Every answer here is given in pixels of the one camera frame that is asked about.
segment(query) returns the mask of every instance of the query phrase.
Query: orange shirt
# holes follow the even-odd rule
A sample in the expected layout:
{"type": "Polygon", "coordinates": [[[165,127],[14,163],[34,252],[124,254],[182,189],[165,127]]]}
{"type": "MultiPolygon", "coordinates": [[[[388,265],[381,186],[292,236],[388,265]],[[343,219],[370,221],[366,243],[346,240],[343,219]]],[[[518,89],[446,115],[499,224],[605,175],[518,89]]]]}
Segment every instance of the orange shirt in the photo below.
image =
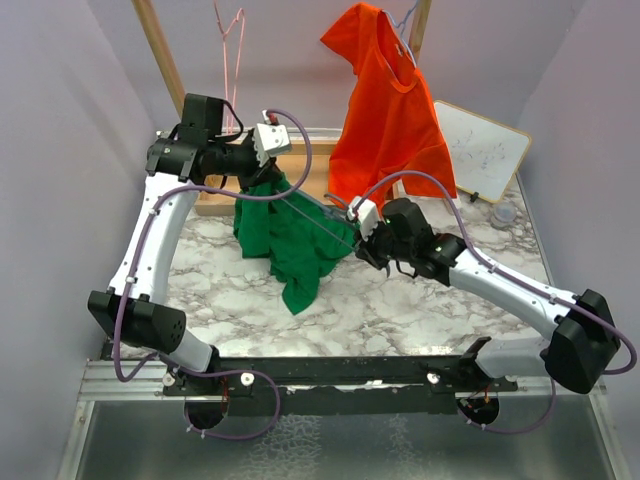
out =
{"type": "MultiPolygon", "coordinates": [[[[351,7],[322,36],[358,77],[342,136],[329,163],[329,191],[347,202],[399,170],[437,178],[456,196],[453,167],[429,88],[387,15],[365,3],[351,7]]],[[[411,195],[444,196],[431,182],[402,179],[411,195]]],[[[381,207],[393,182],[371,197],[381,207]]]]}

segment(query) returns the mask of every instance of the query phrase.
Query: green cloth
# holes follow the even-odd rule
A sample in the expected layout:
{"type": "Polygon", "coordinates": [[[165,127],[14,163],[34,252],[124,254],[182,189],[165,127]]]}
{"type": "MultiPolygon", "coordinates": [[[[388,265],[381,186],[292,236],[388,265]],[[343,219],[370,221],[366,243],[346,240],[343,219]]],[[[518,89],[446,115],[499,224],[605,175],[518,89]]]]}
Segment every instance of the green cloth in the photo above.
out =
{"type": "MultiPolygon", "coordinates": [[[[291,185],[284,176],[277,182],[249,189],[250,195],[274,195],[291,185]]],[[[322,210],[297,193],[286,200],[316,222],[353,245],[353,231],[327,219],[322,210]]],[[[318,294],[320,278],[328,275],[343,257],[351,253],[317,225],[282,200],[252,202],[236,200],[233,234],[242,247],[243,258],[271,260],[271,274],[287,285],[282,292],[285,305],[294,315],[307,308],[318,294]]]]}

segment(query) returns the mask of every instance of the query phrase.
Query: white marble tabletop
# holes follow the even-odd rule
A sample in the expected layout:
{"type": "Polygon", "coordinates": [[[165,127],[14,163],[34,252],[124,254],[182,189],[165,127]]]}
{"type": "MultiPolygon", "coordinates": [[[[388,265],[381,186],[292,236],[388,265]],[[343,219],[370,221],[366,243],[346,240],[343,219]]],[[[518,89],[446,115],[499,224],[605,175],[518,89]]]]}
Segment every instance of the white marble tabletop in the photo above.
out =
{"type": "MultiPolygon", "coordinates": [[[[517,182],[506,198],[518,208],[506,231],[491,227],[491,205],[469,202],[462,216],[476,246],[538,281],[547,276],[517,182]]],[[[414,198],[438,231],[459,233],[439,199],[414,198]]],[[[461,353],[480,336],[535,335],[526,324],[473,294],[435,281],[391,276],[355,256],[322,279],[318,297],[294,316],[268,259],[242,259],[233,217],[199,217],[184,226],[169,278],[168,305],[187,313],[196,336],[223,356],[430,355],[461,353]]],[[[136,349],[123,347],[128,358],[136,349]]]]}

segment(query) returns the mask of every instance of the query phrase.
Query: pink hanger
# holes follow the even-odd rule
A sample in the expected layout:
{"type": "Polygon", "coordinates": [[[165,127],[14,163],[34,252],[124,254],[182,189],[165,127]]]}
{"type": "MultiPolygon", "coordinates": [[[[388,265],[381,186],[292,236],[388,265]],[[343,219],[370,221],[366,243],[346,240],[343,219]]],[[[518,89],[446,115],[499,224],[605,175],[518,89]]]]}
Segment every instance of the pink hanger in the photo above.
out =
{"type": "MultiPolygon", "coordinates": [[[[236,108],[236,92],[238,90],[238,72],[240,71],[240,54],[242,53],[242,43],[244,41],[244,23],[245,23],[244,8],[241,8],[238,10],[238,12],[236,13],[236,16],[234,17],[233,20],[231,20],[231,23],[226,29],[222,26],[222,21],[220,20],[220,12],[218,11],[217,0],[213,0],[213,8],[216,10],[216,18],[218,19],[218,29],[220,30],[220,34],[222,35],[222,55],[224,60],[224,96],[228,101],[230,101],[231,106],[235,109],[236,108]],[[239,23],[241,19],[242,19],[242,24],[240,27],[240,43],[238,45],[238,56],[236,58],[236,78],[233,82],[233,97],[231,98],[231,100],[229,100],[229,79],[228,79],[228,67],[227,67],[227,37],[231,33],[231,30],[233,29],[234,25],[239,23]]],[[[233,116],[227,114],[225,133],[226,134],[231,133],[232,129],[233,129],[233,116]]]]}

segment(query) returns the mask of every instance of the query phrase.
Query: purple wall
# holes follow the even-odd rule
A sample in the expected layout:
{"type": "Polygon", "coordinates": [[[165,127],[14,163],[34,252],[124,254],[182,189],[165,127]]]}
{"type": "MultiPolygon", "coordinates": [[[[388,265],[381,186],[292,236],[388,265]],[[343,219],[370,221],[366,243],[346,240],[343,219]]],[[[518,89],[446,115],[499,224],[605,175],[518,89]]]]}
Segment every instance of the purple wall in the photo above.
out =
{"type": "MultiPolygon", "coordinates": [[[[590,0],[527,102],[521,175],[557,285],[603,293],[640,345],[640,2],[590,0]]],[[[626,362],[620,353],[616,364],[626,362]]],[[[640,369],[608,378],[633,478],[640,478],[640,369]]]]}
{"type": "MultiPolygon", "coordinates": [[[[157,127],[177,120],[130,1],[88,0],[157,127]]],[[[222,46],[212,0],[154,0],[188,91],[224,95],[222,46]]],[[[223,17],[247,12],[238,110],[245,123],[266,107],[308,127],[342,127],[354,78],[319,41],[354,0],[221,0],[223,17]]],[[[414,0],[371,2],[396,20],[414,0]]],[[[420,67],[433,97],[514,124],[584,0],[433,2],[420,67]]],[[[232,61],[236,39],[230,39],[232,61]]]]}
{"type": "Polygon", "coordinates": [[[55,478],[151,122],[83,0],[0,2],[0,477],[55,478]]]}

